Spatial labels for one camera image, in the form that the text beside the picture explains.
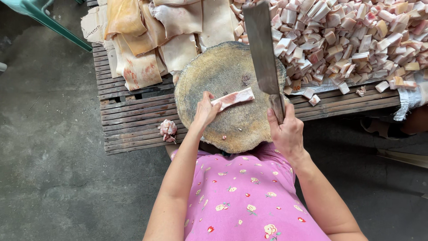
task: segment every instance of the woman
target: woman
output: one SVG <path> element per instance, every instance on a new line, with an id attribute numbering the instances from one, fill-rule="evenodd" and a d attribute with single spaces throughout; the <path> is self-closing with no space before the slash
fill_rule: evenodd
<path id="1" fill-rule="evenodd" d="M 267 110 L 273 144 L 224 157 L 198 151 L 221 103 L 205 91 L 156 198 L 148 240 L 367 240 L 346 204 L 303 148 L 303 122 L 286 105 L 278 126 Z M 308 206 L 294 188 L 295 174 Z"/>

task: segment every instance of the woman's left hand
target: woman's left hand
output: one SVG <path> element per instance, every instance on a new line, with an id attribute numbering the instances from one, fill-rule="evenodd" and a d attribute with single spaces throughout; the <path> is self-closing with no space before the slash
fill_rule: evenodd
<path id="1" fill-rule="evenodd" d="M 205 127 L 214 120 L 222 103 L 219 102 L 212 106 L 211 99 L 214 99 L 214 95 L 208 91 L 204 91 L 202 100 L 198 102 L 198 107 L 192 124 L 198 124 L 202 129 L 205 129 Z"/>

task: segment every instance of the green plastic chair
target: green plastic chair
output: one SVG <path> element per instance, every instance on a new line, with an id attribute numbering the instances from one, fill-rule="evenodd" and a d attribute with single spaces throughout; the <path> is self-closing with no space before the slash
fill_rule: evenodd
<path id="1" fill-rule="evenodd" d="M 71 40 L 75 44 L 82 47 L 84 50 L 91 52 L 92 46 L 81 40 L 79 37 L 74 35 L 68 29 L 64 28 L 57 21 L 46 14 L 46 8 L 53 3 L 54 0 L 0 0 L 9 6 L 14 11 L 28 15 L 39 23 L 47 26 L 53 31 Z"/>

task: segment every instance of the chair leg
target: chair leg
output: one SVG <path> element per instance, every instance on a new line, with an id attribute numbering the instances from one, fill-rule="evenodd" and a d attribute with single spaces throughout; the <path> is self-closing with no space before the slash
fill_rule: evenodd
<path id="1" fill-rule="evenodd" d="M 68 29 L 64 28 L 62 25 L 60 25 L 57 21 L 53 20 L 51 17 L 47 16 L 44 12 L 41 12 L 41 10 L 37 9 L 34 5 L 27 6 L 28 9 L 31 10 L 31 17 L 35 20 L 39 21 L 41 24 L 47 26 L 48 28 L 52 29 L 53 31 L 57 32 L 58 34 L 66 37 L 67 39 L 71 40 L 75 44 L 79 45 L 84 50 L 91 52 L 92 46 L 90 46 L 85 41 L 81 40 L 79 37 L 74 35 L 72 32 L 70 32 Z"/>

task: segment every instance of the pink floral shirt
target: pink floral shirt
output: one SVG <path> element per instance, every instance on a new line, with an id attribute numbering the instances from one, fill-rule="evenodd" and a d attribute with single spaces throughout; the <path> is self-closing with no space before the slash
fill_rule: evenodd
<path id="1" fill-rule="evenodd" d="M 198 151 L 185 239 L 329 240 L 296 196 L 294 181 L 273 143 L 230 157 Z"/>

